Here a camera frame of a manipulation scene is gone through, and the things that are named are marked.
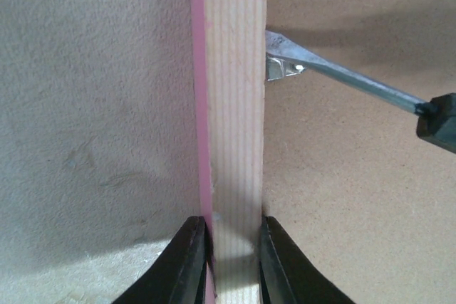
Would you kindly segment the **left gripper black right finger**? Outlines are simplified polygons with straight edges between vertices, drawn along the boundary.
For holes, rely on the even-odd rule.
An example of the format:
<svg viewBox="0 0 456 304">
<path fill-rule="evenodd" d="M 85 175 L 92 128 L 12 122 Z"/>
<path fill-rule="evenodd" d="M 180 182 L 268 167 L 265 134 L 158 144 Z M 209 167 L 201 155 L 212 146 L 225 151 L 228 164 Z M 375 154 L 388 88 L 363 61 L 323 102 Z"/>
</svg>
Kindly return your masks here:
<svg viewBox="0 0 456 304">
<path fill-rule="evenodd" d="M 263 216 L 259 233 L 262 303 L 352 303 L 318 271 L 273 216 Z"/>
</svg>

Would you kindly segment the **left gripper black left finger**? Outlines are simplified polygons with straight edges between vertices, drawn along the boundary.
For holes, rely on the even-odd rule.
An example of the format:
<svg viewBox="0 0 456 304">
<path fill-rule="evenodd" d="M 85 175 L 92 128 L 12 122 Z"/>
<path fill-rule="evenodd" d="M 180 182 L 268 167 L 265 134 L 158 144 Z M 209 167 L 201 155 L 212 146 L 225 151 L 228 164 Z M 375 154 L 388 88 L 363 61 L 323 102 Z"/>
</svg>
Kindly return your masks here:
<svg viewBox="0 0 456 304">
<path fill-rule="evenodd" d="M 152 266 L 114 302 L 204 303 L 206 230 L 202 216 L 187 218 Z"/>
</svg>

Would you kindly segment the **yellow handled screwdriver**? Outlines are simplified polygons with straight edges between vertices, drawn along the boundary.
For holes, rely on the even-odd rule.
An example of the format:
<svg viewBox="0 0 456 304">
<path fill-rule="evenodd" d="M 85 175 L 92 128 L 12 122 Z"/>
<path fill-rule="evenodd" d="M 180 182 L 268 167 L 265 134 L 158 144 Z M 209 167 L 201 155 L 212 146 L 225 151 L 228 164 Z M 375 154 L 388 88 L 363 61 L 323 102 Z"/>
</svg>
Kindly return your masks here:
<svg viewBox="0 0 456 304">
<path fill-rule="evenodd" d="M 416 135 L 420 139 L 455 152 L 454 93 L 425 101 L 318 56 L 280 33 L 266 31 L 265 39 L 266 56 L 301 64 L 306 67 L 305 71 L 320 73 L 418 116 Z"/>
</svg>

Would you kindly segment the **pink picture frame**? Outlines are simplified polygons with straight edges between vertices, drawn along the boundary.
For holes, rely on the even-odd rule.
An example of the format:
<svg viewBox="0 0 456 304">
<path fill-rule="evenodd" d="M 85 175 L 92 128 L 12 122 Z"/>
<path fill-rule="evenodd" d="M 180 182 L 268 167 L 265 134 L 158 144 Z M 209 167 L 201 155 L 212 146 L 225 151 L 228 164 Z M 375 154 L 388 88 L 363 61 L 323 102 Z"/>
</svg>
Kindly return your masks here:
<svg viewBox="0 0 456 304">
<path fill-rule="evenodd" d="M 266 0 L 191 0 L 208 303 L 258 303 Z"/>
</svg>

